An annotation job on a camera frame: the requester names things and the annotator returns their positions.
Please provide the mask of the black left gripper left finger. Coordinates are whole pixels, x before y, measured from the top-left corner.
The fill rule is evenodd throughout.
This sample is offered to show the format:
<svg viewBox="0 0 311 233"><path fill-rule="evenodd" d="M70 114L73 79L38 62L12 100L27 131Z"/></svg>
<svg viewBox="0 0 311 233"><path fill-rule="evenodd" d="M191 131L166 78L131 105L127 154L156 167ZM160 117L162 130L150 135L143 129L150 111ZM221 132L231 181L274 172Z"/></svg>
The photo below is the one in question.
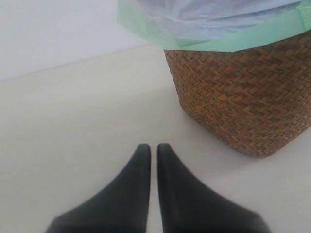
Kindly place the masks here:
<svg viewBox="0 0 311 233"><path fill-rule="evenodd" d="M98 194L56 217L48 233L145 233L151 148L139 144L122 171Z"/></svg>

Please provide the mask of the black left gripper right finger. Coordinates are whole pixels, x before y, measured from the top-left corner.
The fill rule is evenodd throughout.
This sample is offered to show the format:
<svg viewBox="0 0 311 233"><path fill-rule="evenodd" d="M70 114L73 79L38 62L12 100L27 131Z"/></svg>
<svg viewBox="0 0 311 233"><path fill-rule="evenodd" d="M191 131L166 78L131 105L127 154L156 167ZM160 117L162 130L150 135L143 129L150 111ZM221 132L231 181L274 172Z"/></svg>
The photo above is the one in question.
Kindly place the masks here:
<svg viewBox="0 0 311 233"><path fill-rule="evenodd" d="M157 146L157 186L165 233L263 233L262 217L196 178L170 144Z"/></svg>

